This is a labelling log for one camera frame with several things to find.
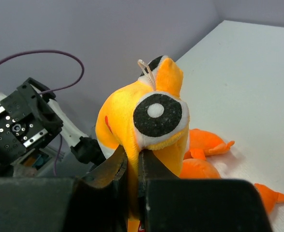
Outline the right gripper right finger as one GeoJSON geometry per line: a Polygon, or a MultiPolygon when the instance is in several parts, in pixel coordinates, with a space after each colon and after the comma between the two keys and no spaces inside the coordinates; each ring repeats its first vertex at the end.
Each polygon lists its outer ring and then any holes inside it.
{"type": "Polygon", "coordinates": [[[172,211],[172,185],[179,178],[150,150],[143,150],[138,161],[139,219],[144,231],[165,229],[166,217],[172,211]]]}

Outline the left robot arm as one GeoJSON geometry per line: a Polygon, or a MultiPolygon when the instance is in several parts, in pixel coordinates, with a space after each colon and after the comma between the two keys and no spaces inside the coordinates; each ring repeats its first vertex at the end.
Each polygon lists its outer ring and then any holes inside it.
{"type": "Polygon", "coordinates": [[[105,160],[97,140],[72,123],[42,83],[28,78],[8,96],[0,92],[1,177],[13,176],[14,162],[40,151],[58,135],[79,162],[100,165],[105,160]]]}

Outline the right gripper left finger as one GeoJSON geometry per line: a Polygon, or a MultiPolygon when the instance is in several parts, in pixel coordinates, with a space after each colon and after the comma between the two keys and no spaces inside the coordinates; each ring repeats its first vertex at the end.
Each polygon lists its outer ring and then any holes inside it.
{"type": "Polygon", "coordinates": [[[126,232],[128,220],[127,164],[119,146],[111,157],[82,177],[86,184],[80,206],[82,221],[94,232],[126,232]]]}

